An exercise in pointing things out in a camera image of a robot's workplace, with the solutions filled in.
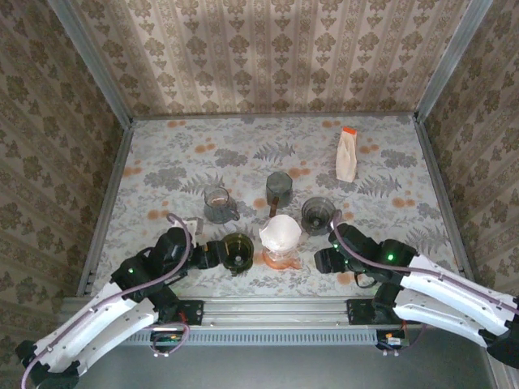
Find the small electronics board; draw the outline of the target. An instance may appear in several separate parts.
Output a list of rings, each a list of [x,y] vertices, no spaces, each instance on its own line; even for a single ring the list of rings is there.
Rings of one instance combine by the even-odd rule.
[[[402,329],[395,331],[378,330],[376,340],[375,346],[382,351],[400,350],[410,345],[410,341]]]
[[[181,342],[182,337],[182,331],[153,331],[150,335],[150,341],[158,345],[176,345]]]

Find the aluminium frame post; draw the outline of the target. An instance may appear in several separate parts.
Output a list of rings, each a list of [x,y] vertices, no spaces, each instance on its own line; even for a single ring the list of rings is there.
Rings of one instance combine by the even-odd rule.
[[[431,112],[492,3],[493,0],[470,0],[418,103],[417,123],[424,122]]]
[[[118,90],[115,78],[101,59],[101,52],[96,47],[94,39],[81,21],[79,12],[74,9],[71,0],[47,0],[47,2],[92,74],[122,130],[127,132],[131,128],[132,114],[122,93]]]

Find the grey transparent dripper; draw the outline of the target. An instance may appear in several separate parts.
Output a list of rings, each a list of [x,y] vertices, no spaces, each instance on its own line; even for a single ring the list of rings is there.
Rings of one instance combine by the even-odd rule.
[[[322,236],[332,232],[332,223],[342,216],[342,211],[327,198],[312,197],[301,209],[302,227],[310,236]]]

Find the aluminium table back rail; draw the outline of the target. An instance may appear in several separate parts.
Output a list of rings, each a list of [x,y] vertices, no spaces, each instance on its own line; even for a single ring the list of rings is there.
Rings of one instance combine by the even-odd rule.
[[[131,120],[137,121],[156,121],[156,120],[189,120],[189,119],[227,119],[227,118],[349,118],[349,117],[415,117],[415,112],[318,112],[318,113],[212,113],[212,114],[183,114],[183,115],[152,115],[134,116]]]

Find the green transparent dripper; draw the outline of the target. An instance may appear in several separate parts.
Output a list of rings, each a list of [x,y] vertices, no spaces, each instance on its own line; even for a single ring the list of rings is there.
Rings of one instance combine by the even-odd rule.
[[[253,265],[255,253],[252,240],[242,233],[231,233],[222,238],[224,256],[221,261],[232,277],[247,272]]]

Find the white paper coffee filter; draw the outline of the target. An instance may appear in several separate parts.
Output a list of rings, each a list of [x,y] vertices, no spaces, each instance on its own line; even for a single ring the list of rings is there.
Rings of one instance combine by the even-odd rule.
[[[302,230],[298,222],[287,215],[277,215],[259,230],[263,247],[278,252],[285,252],[297,246]]]

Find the pink transparent dripper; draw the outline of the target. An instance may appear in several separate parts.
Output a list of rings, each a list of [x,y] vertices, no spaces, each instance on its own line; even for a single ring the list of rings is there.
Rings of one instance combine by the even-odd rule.
[[[265,264],[274,270],[301,269],[298,245],[284,250],[274,250],[263,246],[262,256]]]

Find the clear glass server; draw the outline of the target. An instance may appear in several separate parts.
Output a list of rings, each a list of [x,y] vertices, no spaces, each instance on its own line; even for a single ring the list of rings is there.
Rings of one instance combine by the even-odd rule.
[[[204,188],[204,215],[214,224],[240,220],[238,205],[228,190],[221,186]]]

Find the aluminium table side rail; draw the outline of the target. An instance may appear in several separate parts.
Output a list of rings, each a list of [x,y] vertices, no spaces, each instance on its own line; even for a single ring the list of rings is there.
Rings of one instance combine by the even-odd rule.
[[[123,172],[126,167],[127,157],[130,153],[133,133],[134,128],[131,123],[122,134],[121,143],[114,160],[114,166],[110,175],[108,186],[106,188],[100,215],[97,219],[96,228],[94,230],[94,234],[92,235],[88,255],[84,264],[84,269],[82,271],[82,275],[79,280],[79,286],[75,294],[77,297],[87,296],[92,291],[92,285],[97,273],[97,266],[101,260],[101,253],[105,243],[106,234],[108,232],[110,218],[113,213],[114,204],[116,202],[118,188],[120,186]]]
[[[465,251],[461,234],[457,227],[457,221],[454,216],[451,204],[449,202],[448,193],[446,191],[440,168],[435,158],[431,142],[427,136],[427,131],[422,123],[414,120],[414,127],[418,136],[418,141],[422,149],[423,157],[427,165],[427,169],[431,178],[431,184],[434,188],[437,202],[444,220],[446,232],[448,234],[453,255],[457,261],[457,268],[469,280],[474,280],[469,258]]]

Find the filter pack with orange top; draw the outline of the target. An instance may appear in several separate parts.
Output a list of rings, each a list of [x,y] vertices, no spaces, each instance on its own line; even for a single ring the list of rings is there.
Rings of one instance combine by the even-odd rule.
[[[336,176],[343,182],[352,183],[357,173],[357,131],[344,126],[337,145]]]

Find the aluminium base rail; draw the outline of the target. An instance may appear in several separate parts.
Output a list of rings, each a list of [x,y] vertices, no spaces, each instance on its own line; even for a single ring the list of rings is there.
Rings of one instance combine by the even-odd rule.
[[[346,301],[369,297],[180,297],[201,300],[204,312],[197,330],[289,330],[332,328],[393,328],[389,325],[352,325]]]

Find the grey carafe with wooden handle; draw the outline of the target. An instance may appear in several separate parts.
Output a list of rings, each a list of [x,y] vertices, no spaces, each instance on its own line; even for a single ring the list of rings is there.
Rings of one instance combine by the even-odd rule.
[[[293,180],[289,174],[277,171],[268,176],[266,181],[269,216],[274,217],[279,209],[287,207],[292,199]]]

